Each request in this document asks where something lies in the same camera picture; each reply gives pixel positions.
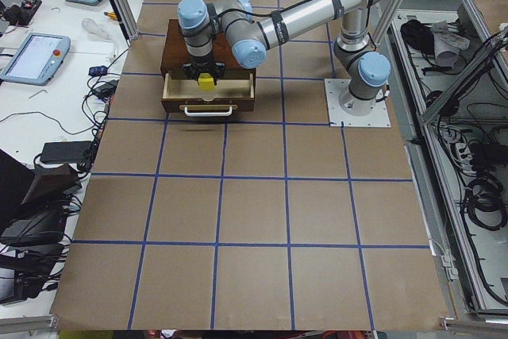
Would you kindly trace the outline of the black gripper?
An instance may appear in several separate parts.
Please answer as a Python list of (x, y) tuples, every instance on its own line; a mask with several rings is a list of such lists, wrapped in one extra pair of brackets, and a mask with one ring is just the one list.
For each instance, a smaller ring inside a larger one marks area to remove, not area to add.
[(187, 78), (194, 81), (198, 81), (201, 73), (210, 73), (214, 79), (215, 86), (217, 86), (218, 80), (222, 79), (225, 74), (225, 64), (223, 62), (191, 62), (184, 64), (182, 69)]

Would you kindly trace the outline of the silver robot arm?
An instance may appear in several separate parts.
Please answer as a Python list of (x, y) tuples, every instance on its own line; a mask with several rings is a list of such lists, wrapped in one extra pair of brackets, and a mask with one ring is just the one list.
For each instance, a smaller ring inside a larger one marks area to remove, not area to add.
[(341, 21), (334, 54), (351, 79), (339, 97), (341, 108), (353, 116), (366, 116), (382, 101), (380, 89), (391, 73), (389, 60), (368, 47), (370, 8), (380, 0), (301, 0), (253, 21), (249, 0), (181, 0), (178, 22), (190, 63), (186, 76), (195, 81), (217, 81), (225, 70), (214, 60), (213, 39), (222, 33), (237, 63), (244, 69), (259, 67), (267, 51), (333, 20)]

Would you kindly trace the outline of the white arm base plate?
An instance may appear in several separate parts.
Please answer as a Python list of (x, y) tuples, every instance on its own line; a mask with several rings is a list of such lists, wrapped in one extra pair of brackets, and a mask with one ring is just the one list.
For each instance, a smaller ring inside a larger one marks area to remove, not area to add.
[(382, 89), (372, 100), (359, 100), (349, 91), (349, 79), (325, 79), (329, 124), (332, 127), (390, 128)]

